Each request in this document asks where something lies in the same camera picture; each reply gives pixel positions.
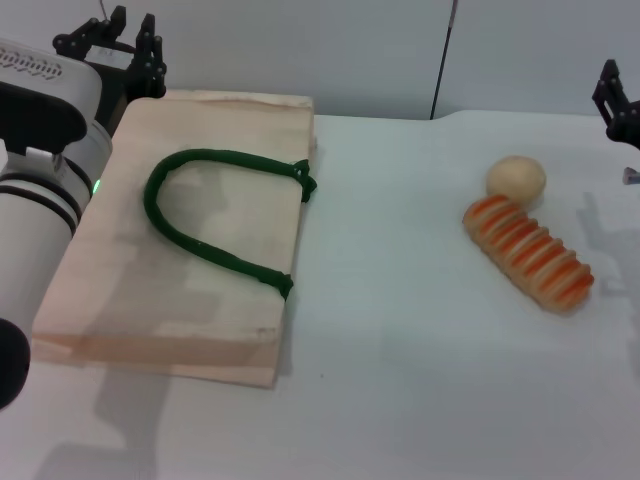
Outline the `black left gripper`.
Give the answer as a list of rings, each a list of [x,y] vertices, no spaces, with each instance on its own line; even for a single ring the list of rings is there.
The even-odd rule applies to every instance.
[[[115,134],[127,108],[127,98],[158,99],[166,93],[167,66],[163,60],[163,39],[155,33],[155,16],[145,15],[136,36],[135,52],[118,41],[125,27],[126,7],[118,5],[109,18],[93,17],[52,41],[58,55],[85,60],[98,72],[102,87],[95,120],[109,135]],[[126,70],[127,94],[123,80]]]

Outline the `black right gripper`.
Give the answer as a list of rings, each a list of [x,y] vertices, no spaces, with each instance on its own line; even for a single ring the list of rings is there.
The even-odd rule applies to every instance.
[[[636,149],[639,143],[639,102],[628,102],[614,59],[608,59],[601,71],[592,100],[603,120],[609,120],[607,137]]]

